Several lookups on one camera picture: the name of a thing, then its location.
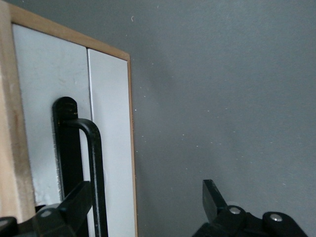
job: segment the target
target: black door handle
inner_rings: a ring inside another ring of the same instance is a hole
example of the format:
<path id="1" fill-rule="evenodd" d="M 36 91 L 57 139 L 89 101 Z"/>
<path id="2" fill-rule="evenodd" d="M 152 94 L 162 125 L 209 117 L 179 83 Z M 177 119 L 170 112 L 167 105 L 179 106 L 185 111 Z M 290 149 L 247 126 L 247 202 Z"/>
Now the black door handle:
<path id="1" fill-rule="evenodd" d="M 99 129 L 92 121 L 78 118 L 77 103 L 70 97 L 62 97 L 55 101 L 53 120 L 62 198 L 64 199 L 83 180 L 78 130 L 81 129 L 85 133 L 88 143 L 95 235 L 107 237 L 103 160 Z M 81 230 L 77 234 L 81 236 L 83 231 L 87 232 L 87 230 Z"/>

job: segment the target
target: silver screw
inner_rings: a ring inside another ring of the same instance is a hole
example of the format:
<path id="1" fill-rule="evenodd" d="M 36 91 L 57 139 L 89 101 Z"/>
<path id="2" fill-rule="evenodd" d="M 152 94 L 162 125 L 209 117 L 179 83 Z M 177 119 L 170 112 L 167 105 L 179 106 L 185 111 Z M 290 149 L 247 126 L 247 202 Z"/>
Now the silver screw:
<path id="1" fill-rule="evenodd" d="M 280 215 L 278 215 L 278 214 L 271 214 L 270 218 L 272 220 L 278 221 L 278 222 L 283 221 L 282 217 Z"/>
<path id="2" fill-rule="evenodd" d="M 0 227 L 1 227 L 1 226 L 5 226 L 5 225 L 8 224 L 8 223 L 9 223 L 8 220 L 0 221 Z"/>
<path id="3" fill-rule="evenodd" d="M 41 216 L 41 217 L 47 217 L 47 216 L 49 216 L 50 214 L 51 214 L 51 211 L 47 210 L 47 211 L 43 212 L 40 216 Z"/>
<path id="4" fill-rule="evenodd" d="M 231 208 L 229 208 L 229 211 L 230 211 L 232 214 L 235 214 L 235 215 L 238 215 L 238 214 L 240 214 L 240 212 L 241 212 L 237 207 L 231 207 Z"/>

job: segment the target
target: screw head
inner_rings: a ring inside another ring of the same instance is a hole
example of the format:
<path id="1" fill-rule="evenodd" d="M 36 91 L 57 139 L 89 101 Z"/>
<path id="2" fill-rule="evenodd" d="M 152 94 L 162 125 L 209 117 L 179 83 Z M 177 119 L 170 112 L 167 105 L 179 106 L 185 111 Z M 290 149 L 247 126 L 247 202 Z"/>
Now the screw head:
<path id="1" fill-rule="evenodd" d="M 51 211 L 46 210 L 46 211 L 43 212 L 40 216 L 41 216 L 41 217 L 47 217 L 47 216 L 49 216 L 50 214 L 51 214 Z"/>
<path id="2" fill-rule="evenodd" d="M 241 213 L 241 210 L 240 209 L 238 209 L 237 207 L 231 207 L 231 208 L 229 208 L 229 211 L 232 213 L 232 214 L 234 214 L 234 215 L 238 215 L 238 214 L 240 214 Z"/>
<path id="3" fill-rule="evenodd" d="M 8 220 L 0 221 L 0 227 L 5 226 L 5 225 L 8 224 L 8 223 L 9 223 Z"/>
<path id="4" fill-rule="evenodd" d="M 278 221 L 278 222 L 280 222 L 280 221 L 282 221 L 283 219 L 282 219 L 282 217 L 280 216 L 280 215 L 278 215 L 278 214 L 271 214 L 271 216 L 270 216 L 270 218 L 272 219 L 272 220 L 274 220 L 274 221 Z"/>

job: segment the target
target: wooden frame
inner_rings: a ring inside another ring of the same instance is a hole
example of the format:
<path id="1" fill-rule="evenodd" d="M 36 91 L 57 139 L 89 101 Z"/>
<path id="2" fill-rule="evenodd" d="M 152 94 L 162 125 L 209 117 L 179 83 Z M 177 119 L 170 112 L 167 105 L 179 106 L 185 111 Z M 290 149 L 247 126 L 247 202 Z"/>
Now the wooden frame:
<path id="1" fill-rule="evenodd" d="M 35 205 L 15 59 L 12 23 L 127 61 L 135 234 L 137 236 L 131 66 L 129 54 L 3 1 L 0 1 L 0 216 L 15 216 L 19 222 L 22 222 L 34 215 Z"/>

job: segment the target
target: cabinet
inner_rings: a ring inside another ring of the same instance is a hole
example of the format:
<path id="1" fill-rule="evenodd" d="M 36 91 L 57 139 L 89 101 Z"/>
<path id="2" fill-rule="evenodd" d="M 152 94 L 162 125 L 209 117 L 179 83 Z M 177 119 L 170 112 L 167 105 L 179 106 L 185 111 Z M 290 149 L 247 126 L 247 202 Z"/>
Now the cabinet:
<path id="1" fill-rule="evenodd" d="M 51 107 L 70 96 L 101 133 L 109 236 L 136 236 L 129 55 L 7 3 L 0 11 L 1 215 L 24 221 L 33 203 L 61 201 Z M 88 180 L 83 133 L 80 143 Z"/>

